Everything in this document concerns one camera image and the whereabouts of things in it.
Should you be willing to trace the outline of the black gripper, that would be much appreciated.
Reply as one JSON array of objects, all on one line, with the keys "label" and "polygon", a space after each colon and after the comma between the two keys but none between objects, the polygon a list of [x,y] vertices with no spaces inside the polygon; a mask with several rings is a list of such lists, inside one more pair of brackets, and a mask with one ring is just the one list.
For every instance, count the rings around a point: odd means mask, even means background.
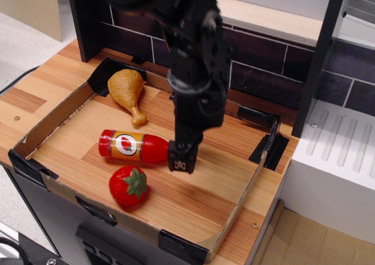
[{"label": "black gripper", "polygon": [[[221,126],[227,97],[227,73],[209,76],[207,73],[168,73],[168,83],[174,91],[175,142],[179,151],[189,151],[185,171],[192,174],[197,160],[198,145],[203,132]],[[175,142],[168,145],[168,168],[179,170]]]}]

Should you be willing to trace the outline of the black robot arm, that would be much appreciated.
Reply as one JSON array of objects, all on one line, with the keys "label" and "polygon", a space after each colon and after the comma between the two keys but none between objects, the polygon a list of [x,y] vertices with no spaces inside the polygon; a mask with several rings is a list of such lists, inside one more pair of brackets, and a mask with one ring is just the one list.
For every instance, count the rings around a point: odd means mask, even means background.
[{"label": "black robot arm", "polygon": [[229,86],[231,49],[216,0],[105,1],[162,26],[171,56],[167,80],[175,106],[168,167],[192,173],[204,131],[222,125]]}]

